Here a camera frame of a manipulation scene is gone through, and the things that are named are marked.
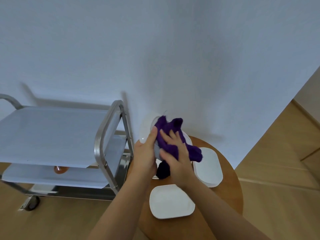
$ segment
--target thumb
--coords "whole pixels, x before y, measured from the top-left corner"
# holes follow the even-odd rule
[[[178,163],[178,161],[170,154],[167,153],[164,149],[160,149],[160,156],[164,161],[169,164],[170,168]]]
[[[152,130],[150,131],[150,134],[148,136],[148,138],[146,139],[146,144],[148,145],[153,145],[156,138],[157,138],[157,134],[158,134],[158,129],[157,127],[152,127]]]

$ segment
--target white wall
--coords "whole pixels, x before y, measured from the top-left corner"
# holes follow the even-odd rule
[[[294,99],[320,122],[320,67],[304,84]]]
[[[146,113],[166,111],[236,167],[319,66],[319,5],[1,0],[0,93],[25,105],[26,86],[93,104],[125,95],[135,140]]]

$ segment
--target metal cart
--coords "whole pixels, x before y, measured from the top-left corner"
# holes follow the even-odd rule
[[[0,162],[11,163],[0,179],[29,195],[20,209],[35,209],[39,196],[114,199],[134,155],[123,101],[106,111],[22,106],[6,94],[0,99],[16,109],[0,121]],[[121,118],[125,135],[116,132]],[[56,174],[54,166],[69,169]]]

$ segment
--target person's left hand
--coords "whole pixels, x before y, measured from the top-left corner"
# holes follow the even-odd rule
[[[146,142],[139,140],[134,144],[134,158],[132,172],[152,178],[157,172],[154,153],[154,143],[158,134],[157,127],[153,127]]]

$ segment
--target person's right hand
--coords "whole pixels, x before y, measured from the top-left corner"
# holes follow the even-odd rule
[[[165,150],[160,149],[160,156],[163,160],[167,162],[170,166],[170,175],[173,182],[181,189],[185,189],[186,186],[191,185],[193,180],[197,177],[194,174],[190,159],[189,152],[185,143],[182,143],[179,132],[174,132],[171,130],[168,136],[161,129],[160,134],[166,143],[170,145],[176,145],[179,151],[179,158],[176,160],[170,153]]]

